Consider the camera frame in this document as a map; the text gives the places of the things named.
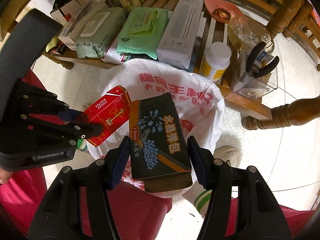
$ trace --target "hand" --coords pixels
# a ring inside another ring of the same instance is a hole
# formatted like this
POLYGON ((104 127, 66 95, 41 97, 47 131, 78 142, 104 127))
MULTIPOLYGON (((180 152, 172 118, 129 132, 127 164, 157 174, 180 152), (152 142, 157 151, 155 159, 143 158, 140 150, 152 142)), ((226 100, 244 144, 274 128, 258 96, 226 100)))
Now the hand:
POLYGON ((12 172, 0 168, 0 184, 7 183, 12 177, 12 172))

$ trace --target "clear plastic container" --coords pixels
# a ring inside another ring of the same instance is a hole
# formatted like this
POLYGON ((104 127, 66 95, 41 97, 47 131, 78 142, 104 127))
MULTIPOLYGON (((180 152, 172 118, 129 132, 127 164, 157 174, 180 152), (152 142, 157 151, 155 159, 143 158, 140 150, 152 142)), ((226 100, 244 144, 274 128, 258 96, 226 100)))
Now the clear plastic container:
POLYGON ((247 45, 241 51, 238 60, 236 61, 235 71, 232 75, 231 90, 244 97, 256 100, 277 89, 278 73, 277 67, 269 74, 253 78, 246 72, 246 61, 251 49, 247 45))
POLYGON ((199 74, 213 81, 218 81, 230 65, 232 51, 223 42, 217 41, 211 44, 204 52, 204 60, 199 74))

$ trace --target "person's leg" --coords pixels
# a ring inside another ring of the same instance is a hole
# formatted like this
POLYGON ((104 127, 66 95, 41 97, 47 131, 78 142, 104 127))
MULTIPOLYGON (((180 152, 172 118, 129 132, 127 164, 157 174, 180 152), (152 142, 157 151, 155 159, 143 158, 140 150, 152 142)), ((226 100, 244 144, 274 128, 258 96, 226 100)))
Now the person's leg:
POLYGON ((46 192, 42 168, 15 172, 8 183, 0 186, 0 205, 24 235, 46 192))
MULTIPOLYGON (((85 188, 81 188, 80 206, 83 232, 91 236, 85 188)), ((126 182, 108 191, 113 219, 122 240, 154 240, 164 216, 172 207, 172 198, 159 198, 126 182)))
MULTIPOLYGON (((280 208, 284 214, 285 219, 287 220, 292 238, 294 238, 303 229, 303 227, 308 223, 314 213, 314 210, 297 211, 281 205, 280 208)), ((238 198, 235 198, 231 200, 230 204, 230 214, 226 236, 232 235, 235 231, 237 210, 238 198)))

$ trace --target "white sneaker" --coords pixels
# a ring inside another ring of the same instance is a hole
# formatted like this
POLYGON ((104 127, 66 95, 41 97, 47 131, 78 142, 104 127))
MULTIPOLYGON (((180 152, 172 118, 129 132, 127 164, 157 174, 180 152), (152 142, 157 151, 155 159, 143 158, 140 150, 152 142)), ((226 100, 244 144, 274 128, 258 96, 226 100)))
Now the white sneaker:
POLYGON ((238 168, 241 162, 241 153, 232 146, 223 146, 214 151, 213 157, 221 159, 231 167, 238 168))

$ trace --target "trash bin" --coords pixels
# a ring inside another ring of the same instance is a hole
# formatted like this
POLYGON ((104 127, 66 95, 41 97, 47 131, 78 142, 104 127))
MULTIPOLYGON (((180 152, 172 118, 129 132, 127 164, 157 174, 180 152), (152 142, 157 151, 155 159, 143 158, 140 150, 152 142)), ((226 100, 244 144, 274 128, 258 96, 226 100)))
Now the trash bin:
MULTIPOLYGON (((103 95, 117 85, 123 86, 128 91, 131 101, 170 92, 180 117, 185 140, 193 135, 200 147, 214 152, 216 142, 221 135, 225 111, 223 96, 214 82, 170 65, 138 58, 131 59, 108 71, 103 95)), ((109 150, 119 147, 126 135, 129 135, 129 121, 99 147, 87 143, 88 150, 95 159, 99 159, 109 150)), ((192 171, 192 179, 193 182, 197 181, 194 171, 192 171)), ((122 180, 144 190, 144 182, 131 177, 130 159, 122 180)), ((153 195, 168 198, 181 195, 187 190, 181 189, 153 195)))

